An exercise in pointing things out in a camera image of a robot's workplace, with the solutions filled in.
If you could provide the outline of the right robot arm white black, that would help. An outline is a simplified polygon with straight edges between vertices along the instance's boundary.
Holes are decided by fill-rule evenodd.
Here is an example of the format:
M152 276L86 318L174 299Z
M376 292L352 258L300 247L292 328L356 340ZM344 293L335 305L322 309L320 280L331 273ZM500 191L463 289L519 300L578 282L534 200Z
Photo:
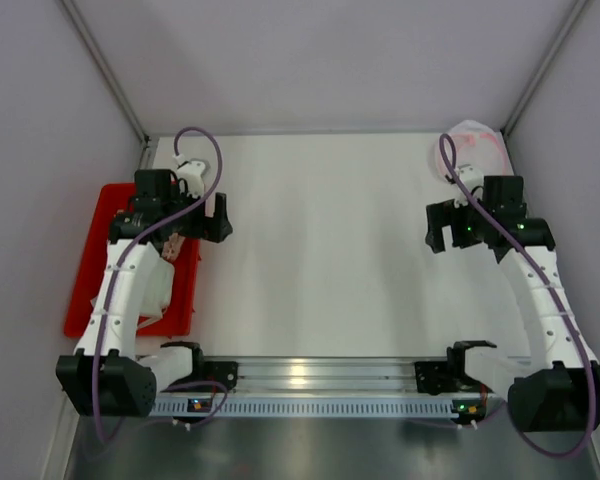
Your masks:
M600 423L600 364L582 339L561 284L548 223L527 214L520 176L486 176L468 189L471 200L426 208L426 244L484 244L508 280L527 336L530 362L501 354L489 340L461 340L447 349L447 370L462 382L484 385L505 399L515 427L525 433L584 431Z

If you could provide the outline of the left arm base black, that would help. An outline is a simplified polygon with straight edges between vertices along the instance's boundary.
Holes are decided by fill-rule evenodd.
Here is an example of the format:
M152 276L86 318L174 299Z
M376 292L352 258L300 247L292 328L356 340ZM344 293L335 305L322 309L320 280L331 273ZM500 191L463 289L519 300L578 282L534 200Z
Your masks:
M183 376L170 382L167 392L212 392L218 391L217 386L199 385L192 386L192 383L215 381L226 387L233 389L237 384L238 363L229 360L213 360L206 357L198 343L187 341L167 342L160 346L160 351L176 349L176 353L190 360L191 369Z

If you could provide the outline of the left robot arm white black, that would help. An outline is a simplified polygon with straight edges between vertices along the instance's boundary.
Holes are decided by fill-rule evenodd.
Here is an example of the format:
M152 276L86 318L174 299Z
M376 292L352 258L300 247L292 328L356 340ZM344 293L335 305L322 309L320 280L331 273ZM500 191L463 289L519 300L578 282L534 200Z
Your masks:
M158 393L193 376L203 361L199 346L171 342L153 356L135 354L138 321L166 311L172 300L174 265L164 254L179 239L224 241L233 231L226 196L215 196L212 216L205 204L201 160L176 170L139 170L126 209L109 225L107 259L85 331L56 376L76 411L85 416L146 417Z

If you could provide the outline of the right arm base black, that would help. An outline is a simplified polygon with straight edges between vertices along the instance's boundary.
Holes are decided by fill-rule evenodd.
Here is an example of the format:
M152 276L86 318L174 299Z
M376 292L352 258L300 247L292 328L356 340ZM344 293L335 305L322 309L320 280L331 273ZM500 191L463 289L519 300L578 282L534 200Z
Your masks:
M416 361L417 391L436 396L442 393L480 393L484 385L465 371L466 352L473 348L496 348L486 340L456 341L446 349L444 360Z

